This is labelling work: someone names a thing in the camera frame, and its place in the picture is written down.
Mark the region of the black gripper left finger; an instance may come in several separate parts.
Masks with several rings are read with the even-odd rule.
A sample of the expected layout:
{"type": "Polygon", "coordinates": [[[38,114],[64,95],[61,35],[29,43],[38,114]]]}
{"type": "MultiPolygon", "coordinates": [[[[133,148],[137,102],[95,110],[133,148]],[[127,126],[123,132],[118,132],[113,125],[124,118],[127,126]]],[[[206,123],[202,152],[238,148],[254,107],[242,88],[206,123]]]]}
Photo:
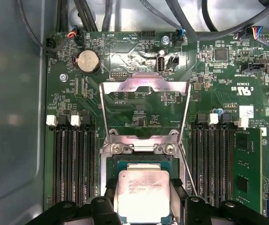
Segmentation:
{"type": "Polygon", "coordinates": [[[110,179],[104,196],[93,198],[82,207],[63,201],[50,207],[27,224],[29,225],[120,225],[113,203],[118,180],[110,179]]]}

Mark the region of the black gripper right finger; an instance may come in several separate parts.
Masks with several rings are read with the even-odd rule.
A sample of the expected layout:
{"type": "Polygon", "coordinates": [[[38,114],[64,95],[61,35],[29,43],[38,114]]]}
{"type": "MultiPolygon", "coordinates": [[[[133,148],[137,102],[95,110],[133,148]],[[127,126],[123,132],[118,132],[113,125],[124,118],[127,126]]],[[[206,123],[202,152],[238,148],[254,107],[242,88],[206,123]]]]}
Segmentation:
{"type": "Polygon", "coordinates": [[[179,225],[269,225],[269,218],[239,202],[223,201],[216,208],[189,196],[180,179],[170,180],[170,207],[179,225]]]}

